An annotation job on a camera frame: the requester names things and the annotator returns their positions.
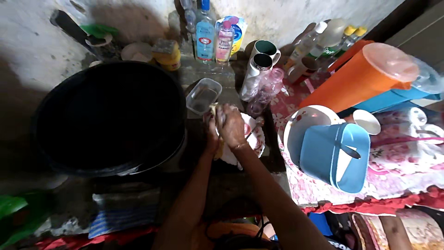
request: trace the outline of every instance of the bracelet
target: bracelet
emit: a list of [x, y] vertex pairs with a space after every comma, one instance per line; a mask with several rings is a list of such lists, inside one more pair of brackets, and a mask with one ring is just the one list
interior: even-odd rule
[[235, 147], [233, 148], [233, 150], [238, 150], [238, 149], [240, 149], [241, 147], [243, 147], [243, 146], [245, 146], [245, 145], [250, 145], [250, 144], [246, 141], [246, 142], [244, 142], [244, 143], [242, 143], [242, 144], [239, 144], [239, 145], [235, 146]]

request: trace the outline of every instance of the pink plastic bottle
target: pink plastic bottle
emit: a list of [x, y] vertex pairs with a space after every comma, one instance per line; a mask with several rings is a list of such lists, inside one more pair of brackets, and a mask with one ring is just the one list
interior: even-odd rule
[[231, 48], [233, 47], [234, 29], [231, 27], [231, 20], [222, 22], [218, 30], [216, 42], [216, 62], [222, 65], [228, 64]]
[[247, 104], [247, 114], [253, 118], [257, 118], [262, 114], [264, 109], [270, 103], [279, 91], [282, 89], [282, 79], [284, 71], [274, 68], [268, 75], [265, 75], [259, 82], [259, 91]]

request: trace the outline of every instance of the yellow can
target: yellow can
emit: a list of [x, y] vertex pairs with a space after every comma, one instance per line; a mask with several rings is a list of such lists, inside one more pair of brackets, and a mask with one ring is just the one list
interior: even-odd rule
[[180, 68], [180, 50], [176, 41], [174, 41], [172, 53], [153, 51], [152, 54], [162, 68], [168, 71], [175, 71]]

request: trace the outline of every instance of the concrete wall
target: concrete wall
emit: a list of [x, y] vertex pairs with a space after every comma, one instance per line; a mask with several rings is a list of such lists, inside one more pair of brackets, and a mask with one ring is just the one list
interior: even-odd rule
[[[351, 24], [377, 25], [403, 0], [211, 0], [218, 17], [243, 16], [248, 22], [245, 47], [268, 39], [278, 47], [291, 43], [311, 22], [343, 17]], [[123, 42], [178, 38], [183, 10], [179, 0], [0, 0], [0, 157], [14, 165], [26, 148], [29, 120], [54, 86], [81, 70], [87, 50], [49, 23], [54, 9], [79, 24], [118, 28]]]

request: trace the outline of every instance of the blue bottle cap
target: blue bottle cap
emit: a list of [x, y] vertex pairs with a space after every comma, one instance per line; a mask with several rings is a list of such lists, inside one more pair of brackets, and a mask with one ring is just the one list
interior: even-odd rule
[[210, 0], [202, 0], [202, 10], [210, 10]]

